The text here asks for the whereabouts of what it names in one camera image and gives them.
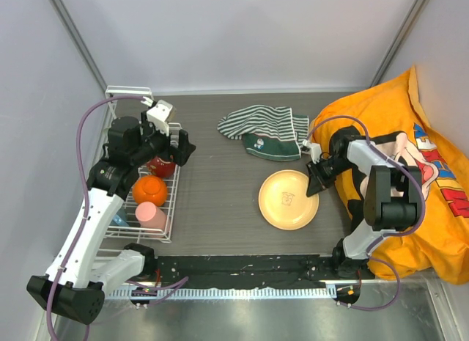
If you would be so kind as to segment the yellow round plate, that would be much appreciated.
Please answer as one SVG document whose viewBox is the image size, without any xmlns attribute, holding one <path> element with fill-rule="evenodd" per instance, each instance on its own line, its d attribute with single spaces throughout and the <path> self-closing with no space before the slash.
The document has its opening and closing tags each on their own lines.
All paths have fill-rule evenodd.
<svg viewBox="0 0 469 341">
<path fill-rule="evenodd" d="M 271 174 L 259 189 L 259 210 L 268 224 L 280 230 L 299 230 L 308 225 L 319 209 L 319 195 L 306 196 L 308 177 L 285 169 Z"/>
</svg>

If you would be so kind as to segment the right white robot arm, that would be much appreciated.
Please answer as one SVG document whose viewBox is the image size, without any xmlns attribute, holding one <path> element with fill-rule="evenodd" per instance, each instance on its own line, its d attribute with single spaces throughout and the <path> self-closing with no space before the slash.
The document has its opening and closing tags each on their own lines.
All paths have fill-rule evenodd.
<svg viewBox="0 0 469 341">
<path fill-rule="evenodd" d="M 307 163 L 307 197 L 330 188 L 336 178 L 354 169 L 366 178 L 360 209 L 361 222 L 333 249 L 331 270 L 341 279 L 352 279 L 366 268 L 372 252 L 387 238 L 402 235 L 423 219 L 421 172 L 390 159 L 365 136 L 344 135 L 322 157 L 319 144 L 305 141 L 311 160 Z"/>
</svg>

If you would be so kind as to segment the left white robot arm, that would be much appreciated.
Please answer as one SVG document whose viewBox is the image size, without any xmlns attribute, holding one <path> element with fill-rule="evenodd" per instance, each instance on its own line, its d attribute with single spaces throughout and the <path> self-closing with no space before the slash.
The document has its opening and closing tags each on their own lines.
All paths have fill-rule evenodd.
<svg viewBox="0 0 469 341">
<path fill-rule="evenodd" d="M 84 202 L 58 256 L 42 276 L 26 286 L 47 312 L 86 326 L 99 315 L 106 296 L 129 279 L 151 280 L 156 272 L 153 249 L 129 243 L 113 260 L 94 269 L 106 231 L 139 178 L 139 169 L 153 158 L 187 163 L 196 147 L 181 129 L 177 142 L 148 118 L 119 117 L 108 129 L 103 156 L 91 168 Z"/>
</svg>

